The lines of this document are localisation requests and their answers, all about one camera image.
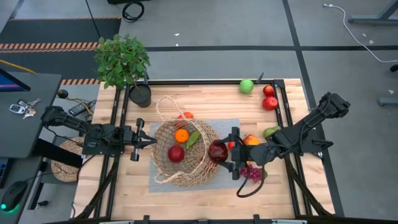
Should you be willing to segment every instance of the potted plant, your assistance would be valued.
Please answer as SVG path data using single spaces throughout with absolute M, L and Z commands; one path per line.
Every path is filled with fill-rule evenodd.
M 99 44 L 95 55 L 98 80 L 105 82 L 105 88 L 115 86 L 118 90 L 122 90 L 126 82 L 134 84 L 129 92 L 130 100 L 142 108 L 149 106 L 149 86 L 146 83 L 137 84 L 138 79 L 147 78 L 146 70 L 150 66 L 144 45 L 137 37 L 131 39 L 129 34 L 124 37 L 116 34 L 113 40 L 106 41 L 101 37 Z

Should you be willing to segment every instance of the gray cloth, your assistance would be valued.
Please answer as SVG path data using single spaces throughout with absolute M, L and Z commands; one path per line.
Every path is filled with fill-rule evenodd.
M 218 134 L 220 139 L 225 138 L 231 133 L 232 127 L 240 127 L 238 119 L 226 119 L 226 120 L 209 120 L 205 121 L 209 124 Z M 150 135 L 154 136 L 156 129 L 161 123 L 152 123 L 150 126 Z M 210 189 L 234 189 L 239 188 L 243 183 L 243 178 L 239 180 L 232 180 L 232 174 L 228 172 L 224 167 L 218 169 L 216 176 L 209 180 L 207 183 L 194 186 L 194 187 L 179 187 L 173 184 L 157 184 L 154 181 L 154 177 L 157 175 L 157 169 L 154 161 L 150 159 L 150 170 L 149 170 L 149 192 L 173 192 L 173 191 L 184 191 L 184 190 L 210 190 Z

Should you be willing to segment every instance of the green apple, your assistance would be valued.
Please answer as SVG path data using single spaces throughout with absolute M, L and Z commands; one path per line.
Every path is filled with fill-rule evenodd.
M 281 130 L 279 126 L 275 126 L 273 128 L 266 128 L 263 132 L 262 135 L 264 138 L 268 138 L 268 136 L 271 136 L 274 132 Z
M 242 80 L 241 83 L 239 84 L 239 89 L 244 94 L 249 94 L 250 92 L 252 92 L 253 88 L 254 88 L 254 83 L 252 80 L 245 79 Z

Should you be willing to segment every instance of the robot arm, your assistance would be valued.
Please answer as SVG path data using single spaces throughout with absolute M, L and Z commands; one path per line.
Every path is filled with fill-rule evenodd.
M 68 115 L 59 106 L 46 108 L 41 120 L 46 128 L 49 126 L 65 126 L 85 133 L 84 143 L 80 146 L 83 148 L 83 154 L 87 155 L 122 154 L 124 150 L 123 146 L 134 146 L 131 160 L 138 161 L 138 149 L 142 149 L 145 146 L 157 142 L 156 139 L 147 136 L 142 130 L 144 127 L 144 120 L 140 118 L 137 119 L 136 132 L 131 131 L 131 126 L 119 128 L 112 124 L 90 124 Z
M 313 138 L 312 129 L 327 118 L 342 118 L 348 113 L 350 103 L 336 93 L 325 94 L 318 107 L 292 127 L 276 131 L 267 138 L 267 142 L 257 146 L 247 146 L 239 137 L 239 128 L 233 127 L 232 133 L 220 142 L 235 142 L 231 151 L 231 160 L 221 162 L 233 173 L 233 180 L 239 179 L 239 168 L 246 166 L 246 161 L 254 161 L 258 166 L 272 162 L 276 157 L 283 158 L 291 152 L 320 152 L 333 145 L 330 141 Z

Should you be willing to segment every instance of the purple grapes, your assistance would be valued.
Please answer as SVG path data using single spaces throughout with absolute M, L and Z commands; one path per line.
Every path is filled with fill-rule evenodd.
M 253 180 L 254 183 L 262 180 L 262 169 L 253 167 L 252 164 L 250 164 L 247 168 L 240 168 L 239 172 L 245 178 L 249 176 L 249 179 Z

